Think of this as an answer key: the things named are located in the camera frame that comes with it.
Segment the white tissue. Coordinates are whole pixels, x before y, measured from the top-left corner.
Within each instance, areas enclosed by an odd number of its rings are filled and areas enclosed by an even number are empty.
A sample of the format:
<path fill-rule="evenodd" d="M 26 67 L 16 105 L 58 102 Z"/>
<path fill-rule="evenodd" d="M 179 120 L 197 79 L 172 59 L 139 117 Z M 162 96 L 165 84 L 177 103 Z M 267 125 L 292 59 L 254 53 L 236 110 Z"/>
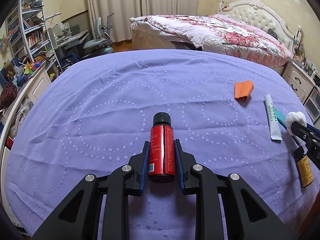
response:
<path fill-rule="evenodd" d="M 306 117 L 305 117 L 304 113 L 302 113 L 300 111 L 287 113 L 287 115 L 285 116 L 285 125 L 286 125 L 286 129 L 287 129 L 288 133 L 291 136 L 294 136 L 294 134 L 292 133 L 292 130 L 291 130 L 291 126 L 295 121 L 298 122 L 299 124 L 303 125 L 304 127 L 307 127 Z"/>

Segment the amber bottle yellow label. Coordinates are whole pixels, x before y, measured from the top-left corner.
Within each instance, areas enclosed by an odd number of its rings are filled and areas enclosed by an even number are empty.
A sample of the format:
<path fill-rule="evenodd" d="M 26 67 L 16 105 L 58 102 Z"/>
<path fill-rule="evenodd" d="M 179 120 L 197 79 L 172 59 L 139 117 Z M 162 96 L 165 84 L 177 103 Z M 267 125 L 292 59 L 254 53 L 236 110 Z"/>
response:
<path fill-rule="evenodd" d="M 304 148 L 299 146 L 293 152 L 296 168 L 299 174 L 302 188 L 308 187 L 313 182 L 313 174 L 308 156 L 304 153 Z"/>

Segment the red bottle black cap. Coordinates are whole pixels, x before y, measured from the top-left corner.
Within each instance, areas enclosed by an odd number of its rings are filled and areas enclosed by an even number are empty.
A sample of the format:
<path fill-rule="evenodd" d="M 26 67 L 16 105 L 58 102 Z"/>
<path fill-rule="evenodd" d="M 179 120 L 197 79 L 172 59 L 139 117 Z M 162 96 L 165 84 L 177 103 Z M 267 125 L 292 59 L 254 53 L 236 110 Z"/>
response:
<path fill-rule="evenodd" d="M 150 133 L 148 177 L 155 183 L 169 183 L 175 180 L 175 146 L 171 117 L 159 112 L 153 117 Z"/>

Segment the clear plastic drawer unit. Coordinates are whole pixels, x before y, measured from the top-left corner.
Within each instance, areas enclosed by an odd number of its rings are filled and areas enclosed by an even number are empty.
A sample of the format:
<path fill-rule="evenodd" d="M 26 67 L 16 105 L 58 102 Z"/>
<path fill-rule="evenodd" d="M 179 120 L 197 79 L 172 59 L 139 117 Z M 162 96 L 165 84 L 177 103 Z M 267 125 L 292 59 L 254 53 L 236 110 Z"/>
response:
<path fill-rule="evenodd" d="M 313 87 L 306 101 L 304 102 L 306 112 L 310 116 L 312 123 L 315 124 L 319 120 L 319 87 Z"/>

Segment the white green tube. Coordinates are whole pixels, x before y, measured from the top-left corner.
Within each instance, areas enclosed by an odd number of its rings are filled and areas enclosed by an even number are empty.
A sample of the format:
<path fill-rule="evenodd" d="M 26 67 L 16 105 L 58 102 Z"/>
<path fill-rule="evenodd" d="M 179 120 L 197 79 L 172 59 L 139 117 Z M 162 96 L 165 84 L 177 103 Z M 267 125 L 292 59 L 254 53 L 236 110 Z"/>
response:
<path fill-rule="evenodd" d="M 281 132 L 278 125 L 278 119 L 270 94 L 264 96 L 267 111 L 268 123 L 270 127 L 270 137 L 272 140 L 281 141 Z"/>

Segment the white nightstand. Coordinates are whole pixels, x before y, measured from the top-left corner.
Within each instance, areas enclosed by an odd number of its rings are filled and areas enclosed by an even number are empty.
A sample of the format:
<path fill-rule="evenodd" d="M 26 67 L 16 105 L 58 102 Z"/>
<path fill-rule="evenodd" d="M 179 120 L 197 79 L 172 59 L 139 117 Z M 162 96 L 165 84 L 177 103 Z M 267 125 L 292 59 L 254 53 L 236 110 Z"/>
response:
<path fill-rule="evenodd" d="M 287 63 L 283 78 L 304 104 L 315 87 L 313 79 L 294 62 Z"/>

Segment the orange folded paper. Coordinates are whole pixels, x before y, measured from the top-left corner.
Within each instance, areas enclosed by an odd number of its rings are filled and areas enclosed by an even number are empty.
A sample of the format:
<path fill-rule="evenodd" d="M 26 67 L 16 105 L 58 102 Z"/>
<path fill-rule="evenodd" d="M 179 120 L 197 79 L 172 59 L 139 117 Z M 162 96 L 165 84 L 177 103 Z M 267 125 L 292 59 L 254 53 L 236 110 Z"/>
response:
<path fill-rule="evenodd" d="M 251 80 L 236 82 L 234 85 L 234 99 L 238 102 L 246 101 L 253 89 L 254 85 Z"/>

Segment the purple bed sheet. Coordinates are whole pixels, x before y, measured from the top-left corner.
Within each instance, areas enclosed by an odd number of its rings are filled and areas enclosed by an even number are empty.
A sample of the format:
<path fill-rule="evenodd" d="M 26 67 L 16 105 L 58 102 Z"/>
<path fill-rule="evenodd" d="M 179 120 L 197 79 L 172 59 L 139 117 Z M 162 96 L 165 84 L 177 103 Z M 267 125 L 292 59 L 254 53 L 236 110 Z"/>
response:
<path fill-rule="evenodd" d="M 234 99 L 251 80 L 249 98 Z M 5 193 L 30 235 L 85 175 L 110 174 L 139 154 L 153 116 L 171 116 L 182 149 L 214 173 L 236 172 L 293 232 L 319 192 L 319 170 L 302 188 L 285 129 L 271 140 L 264 96 L 282 113 L 304 111 L 274 70 L 231 56 L 137 50 L 78 62 L 26 116 L 8 157 Z"/>

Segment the floral pink quilt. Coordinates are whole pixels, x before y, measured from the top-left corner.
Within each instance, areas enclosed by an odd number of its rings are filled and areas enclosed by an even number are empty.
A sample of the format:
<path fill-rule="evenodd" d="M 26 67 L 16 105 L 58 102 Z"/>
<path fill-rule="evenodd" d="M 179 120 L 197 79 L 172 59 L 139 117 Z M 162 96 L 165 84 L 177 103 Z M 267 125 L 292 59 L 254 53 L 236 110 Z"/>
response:
<path fill-rule="evenodd" d="M 282 67 L 293 58 L 291 51 L 267 32 L 220 14 L 132 17 L 130 29 L 133 46 L 139 50 L 200 50 L 270 68 Z"/>

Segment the grey study desk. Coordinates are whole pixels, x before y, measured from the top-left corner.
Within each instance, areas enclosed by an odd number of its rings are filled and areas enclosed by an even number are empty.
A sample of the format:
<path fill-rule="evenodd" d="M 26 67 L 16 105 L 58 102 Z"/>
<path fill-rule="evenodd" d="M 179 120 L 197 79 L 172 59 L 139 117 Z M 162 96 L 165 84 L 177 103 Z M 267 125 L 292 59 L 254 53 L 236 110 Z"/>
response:
<path fill-rule="evenodd" d="M 79 53 L 76 46 L 84 42 L 89 35 L 89 30 L 72 34 L 69 23 L 56 24 L 53 28 L 50 27 L 47 30 L 51 45 L 53 46 L 61 67 L 63 66 L 62 58 L 66 56 L 69 51 L 76 55 L 76 60 L 79 60 Z"/>

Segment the grey desk chair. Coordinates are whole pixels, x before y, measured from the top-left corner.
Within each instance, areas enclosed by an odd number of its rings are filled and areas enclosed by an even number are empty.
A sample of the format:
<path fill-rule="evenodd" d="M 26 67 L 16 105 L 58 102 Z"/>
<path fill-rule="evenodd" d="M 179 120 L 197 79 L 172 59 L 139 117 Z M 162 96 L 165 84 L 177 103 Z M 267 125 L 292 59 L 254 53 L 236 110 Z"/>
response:
<path fill-rule="evenodd" d="M 84 50 L 89 52 L 89 54 L 85 56 L 86 59 L 106 54 L 112 54 L 114 52 L 113 48 L 111 47 L 111 29 L 113 28 L 113 15 L 114 13 L 111 13 L 107 16 L 105 26 L 101 25 L 100 17 L 95 19 L 94 33 L 96 38 L 86 42 L 84 45 Z"/>

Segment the white bookshelf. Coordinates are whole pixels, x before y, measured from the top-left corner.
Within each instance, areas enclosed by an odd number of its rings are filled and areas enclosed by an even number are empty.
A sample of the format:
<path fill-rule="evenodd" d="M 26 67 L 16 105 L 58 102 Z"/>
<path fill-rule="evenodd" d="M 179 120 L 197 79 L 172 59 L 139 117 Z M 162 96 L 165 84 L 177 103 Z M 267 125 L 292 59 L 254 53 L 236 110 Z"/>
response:
<path fill-rule="evenodd" d="M 43 0 L 17 0 L 5 19 L 9 49 L 19 68 L 40 63 L 50 81 L 61 73 L 44 15 Z"/>

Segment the beige curtains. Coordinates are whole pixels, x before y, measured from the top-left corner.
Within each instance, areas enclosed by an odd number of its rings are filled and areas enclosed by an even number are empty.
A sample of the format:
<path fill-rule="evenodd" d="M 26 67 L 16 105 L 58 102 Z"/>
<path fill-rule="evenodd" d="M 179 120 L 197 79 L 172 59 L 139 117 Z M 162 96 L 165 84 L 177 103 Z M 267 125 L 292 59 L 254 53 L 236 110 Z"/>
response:
<path fill-rule="evenodd" d="M 87 0 L 91 30 L 96 18 L 112 14 L 113 42 L 131 39 L 130 18 L 147 15 L 196 15 L 198 0 Z"/>

